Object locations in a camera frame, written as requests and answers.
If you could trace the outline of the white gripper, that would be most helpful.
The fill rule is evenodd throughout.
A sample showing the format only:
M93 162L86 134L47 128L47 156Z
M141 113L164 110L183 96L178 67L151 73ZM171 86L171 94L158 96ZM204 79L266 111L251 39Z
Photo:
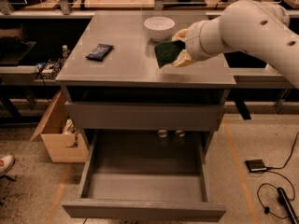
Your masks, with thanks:
M186 48L172 62L174 67L205 61L228 50L221 38L218 19L195 22L188 29L176 32L172 41L185 42Z

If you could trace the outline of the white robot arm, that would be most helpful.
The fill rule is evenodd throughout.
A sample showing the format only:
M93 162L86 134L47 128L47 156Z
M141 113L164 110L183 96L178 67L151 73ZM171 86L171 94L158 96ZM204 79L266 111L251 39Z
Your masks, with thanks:
M238 1L210 21L197 21L173 39L185 48L175 67L205 61L221 53L241 51L270 64L299 88L299 35L288 27L284 7L256 1Z

